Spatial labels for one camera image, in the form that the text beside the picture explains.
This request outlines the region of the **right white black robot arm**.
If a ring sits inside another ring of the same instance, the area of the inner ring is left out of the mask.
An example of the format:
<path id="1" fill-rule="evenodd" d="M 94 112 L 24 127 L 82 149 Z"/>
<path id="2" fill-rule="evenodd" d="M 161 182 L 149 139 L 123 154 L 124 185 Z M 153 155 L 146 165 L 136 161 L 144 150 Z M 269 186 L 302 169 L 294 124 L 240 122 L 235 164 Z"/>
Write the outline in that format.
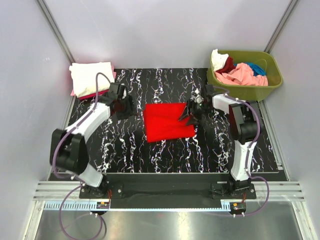
<path id="1" fill-rule="evenodd" d="M 179 121 L 188 119 L 186 125 L 198 125 L 202 115 L 211 109 L 223 111 L 229 117 L 230 134 L 234 140 L 234 160 L 226 186 L 214 193 L 239 198 L 251 185 L 251 162 L 257 140 L 263 130 L 256 101 L 245 101 L 229 96 L 229 91 L 218 93 L 213 85 L 196 89 L 187 100 Z"/>

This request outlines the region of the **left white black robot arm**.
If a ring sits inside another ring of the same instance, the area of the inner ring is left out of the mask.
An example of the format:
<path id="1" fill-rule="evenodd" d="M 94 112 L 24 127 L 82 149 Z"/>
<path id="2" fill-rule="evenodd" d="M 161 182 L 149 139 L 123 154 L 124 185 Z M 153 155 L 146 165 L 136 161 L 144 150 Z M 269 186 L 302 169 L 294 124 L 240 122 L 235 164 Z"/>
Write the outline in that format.
<path id="1" fill-rule="evenodd" d="M 133 98 L 123 84 L 112 83 L 109 90 L 98 96 L 88 111 L 65 129 L 56 129 L 51 137 L 49 163 L 53 170 L 65 170 L 90 186 L 97 198 L 108 193 L 103 174 L 91 164 L 87 141 L 95 130 L 113 115 L 124 120 L 136 114 Z"/>

